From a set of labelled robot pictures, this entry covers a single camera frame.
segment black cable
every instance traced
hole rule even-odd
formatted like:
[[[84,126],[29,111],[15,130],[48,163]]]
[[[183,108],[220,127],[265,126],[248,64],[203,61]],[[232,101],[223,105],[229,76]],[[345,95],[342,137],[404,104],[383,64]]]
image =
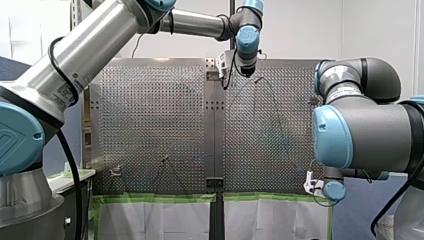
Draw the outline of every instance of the black cable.
[[[424,108],[414,102],[414,101],[403,101],[399,104],[406,104],[409,106],[414,107],[417,109],[421,115],[424,117]],[[402,187],[399,188],[399,190],[393,195],[393,197],[386,203],[386,205],[380,210],[380,212],[375,216],[374,220],[371,223],[371,232],[374,236],[376,236],[375,233],[375,226],[377,225],[378,221],[381,217],[383,217],[384,214],[393,206],[393,204],[405,193],[405,191],[411,186],[411,184],[416,180],[418,175],[421,173],[422,169],[424,168],[424,156],[421,158],[420,162],[418,163],[415,170],[412,172],[408,180],[402,185]]]
[[[313,196],[313,198],[314,198],[314,201],[315,201],[315,203],[317,203],[318,205],[320,205],[321,207],[326,207],[326,208],[330,208],[330,207],[334,207],[334,206],[336,206],[338,203],[339,203],[339,201],[336,201],[336,202],[332,202],[332,204],[330,204],[330,205],[324,205],[324,204],[322,204],[322,203],[320,203],[318,200],[317,200],[317,198],[316,198],[316,196],[315,196],[315,190],[321,190],[321,188],[313,188],[313,190],[312,190],[312,196]]]
[[[71,168],[72,178],[75,186],[75,202],[76,202],[76,223],[75,223],[75,239],[81,240],[81,227],[82,227],[82,194],[81,194],[81,182],[79,178],[77,164],[72,156],[71,149],[69,148],[68,142],[66,141],[65,135],[62,130],[56,133],[59,138],[60,144],[62,145],[63,151],[65,152],[66,158],[68,159],[69,167]]]
[[[55,40],[53,40],[53,42],[50,43],[49,49],[47,51],[49,59],[50,59],[50,63],[53,66],[53,68],[56,70],[56,72],[59,74],[59,76],[62,77],[62,79],[69,85],[69,88],[71,90],[72,93],[72,97],[74,98],[74,101],[69,105],[70,107],[74,106],[79,99],[79,94],[77,89],[75,88],[74,84],[71,82],[71,80],[65,75],[65,73],[62,71],[62,69],[60,69],[59,64],[56,60],[56,58],[54,57],[54,47],[56,45],[56,43],[60,42],[60,40],[62,40],[63,37],[59,37],[56,38]]]
[[[236,59],[236,52],[237,52],[237,50],[234,50],[233,60],[231,60],[231,67],[230,67],[230,73],[228,74],[227,84],[224,84],[224,81],[225,81],[224,78],[221,79],[221,87],[224,91],[226,91],[228,89],[228,87],[230,86],[231,76],[233,74],[233,67],[234,67],[234,63],[235,63],[235,59]]]
[[[174,27],[175,27],[175,22],[174,22],[174,14],[172,13],[172,11],[169,12],[169,32],[172,34],[174,34]]]
[[[335,201],[335,202],[332,202],[332,204],[331,205],[324,205],[324,204],[322,204],[322,203],[320,203],[318,200],[317,200],[317,198],[316,198],[316,196],[315,196],[315,190],[321,190],[322,191],[322,189],[320,188],[320,187],[316,187],[316,185],[318,184],[318,181],[319,180],[322,180],[322,177],[323,177],[323,175],[321,174],[321,176],[315,181],[315,184],[314,184],[314,188],[312,189],[312,197],[314,198],[314,201],[315,201],[315,203],[317,203],[318,205],[320,205],[321,207],[326,207],[326,208],[330,208],[330,207],[334,207],[334,206],[336,206],[340,201]]]
[[[89,225],[88,225],[88,221],[89,221],[89,217],[88,217],[88,212],[90,211],[90,199],[91,199],[91,194],[92,194],[92,189],[91,189],[91,181],[89,181],[88,183],[87,183],[87,192],[88,192],[88,194],[87,194],[87,202],[86,202],[86,214],[85,214],[85,221],[84,221],[84,225],[82,226],[82,233],[81,233],[81,236],[84,238],[85,237],[85,234],[86,233],[88,233],[88,227],[89,227]]]
[[[364,173],[364,175],[365,175],[365,177],[366,177],[366,179],[367,179],[367,182],[368,182],[369,184],[371,184],[371,183],[372,183],[372,179],[371,179],[370,175],[368,174],[368,172],[367,172],[367,171],[365,171],[365,169],[361,169],[361,171]]]
[[[134,47],[134,50],[133,50],[133,53],[131,54],[131,58],[134,58],[135,51],[138,48],[138,44],[140,43],[140,39],[141,39],[142,36],[143,36],[143,34],[140,34],[140,36],[138,37],[137,43],[135,44],[135,47]]]

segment white cloth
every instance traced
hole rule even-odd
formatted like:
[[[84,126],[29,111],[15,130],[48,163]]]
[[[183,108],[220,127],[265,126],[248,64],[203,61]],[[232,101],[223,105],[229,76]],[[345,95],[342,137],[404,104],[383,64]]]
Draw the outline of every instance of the white cloth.
[[[329,217],[329,209],[314,202],[228,201],[225,235],[231,240],[326,240]]]
[[[113,203],[100,207],[98,240],[208,240],[210,203]]]

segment pegboard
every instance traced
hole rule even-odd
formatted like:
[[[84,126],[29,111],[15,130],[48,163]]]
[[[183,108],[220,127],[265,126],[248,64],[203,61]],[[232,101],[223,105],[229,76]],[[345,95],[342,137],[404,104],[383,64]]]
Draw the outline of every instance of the pegboard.
[[[204,192],[204,76],[204,60],[120,59],[99,74],[97,194]]]
[[[223,92],[206,80],[205,60],[115,59],[99,74],[90,87],[95,194],[201,193],[211,176],[227,192],[303,193],[318,61],[260,61]]]
[[[267,60],[226,94],[225,191],[304,193],[314,159],[311,132],[317,61]],[[315,174],[321,168],[315,166]]]

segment white wall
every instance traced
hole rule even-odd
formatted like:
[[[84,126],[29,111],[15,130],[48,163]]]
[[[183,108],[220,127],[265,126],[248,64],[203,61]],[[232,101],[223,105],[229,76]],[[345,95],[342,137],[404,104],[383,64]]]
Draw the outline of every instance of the white wall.
[[[200,12],[216,16],[229,13],[228,0],[178,0],[176,8],[192,12]],[[119,57],[130,58],[139,35],[121,50]],[[169,33],[145,35],[140,39],[140,44],[134,54],[136,58],[204,58],[217,57],[230,46],[229,42],[217,42],[215,39],[183,36]]]
[[[342,0],[263,0],[260,48],[269,58],[339,59]],[[236,6],[243,0],[236,0]]]
[[[342,58],[378,57],[402,80],[401,99],[414,93],[416,0],[344,0]]]
[[[69,33],[70,1],[0,0],[0,56],[34,64]]]
[[[242,3],[243,0],[236,1],[236,7]],[[264,4],[260,47],[269,58],[341,57],[342,0],[264,0]],[[214,16],[229,14],[228,0],[178,0],[176,7]],[[137,37],[124,47],[119,57],[131,57]],[[135,57],[216,57],[228,48],[229,42],[159,33],[143,36]]]

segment vertical metal post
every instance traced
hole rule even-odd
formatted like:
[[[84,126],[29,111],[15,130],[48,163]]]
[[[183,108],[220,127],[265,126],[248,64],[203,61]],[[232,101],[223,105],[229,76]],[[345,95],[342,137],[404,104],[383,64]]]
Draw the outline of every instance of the vertical metal post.
[[[230,0],[230,16],[236,13],[236,0]],[[235,36],[230,39],[230,49],[236,47],[236,38]]]

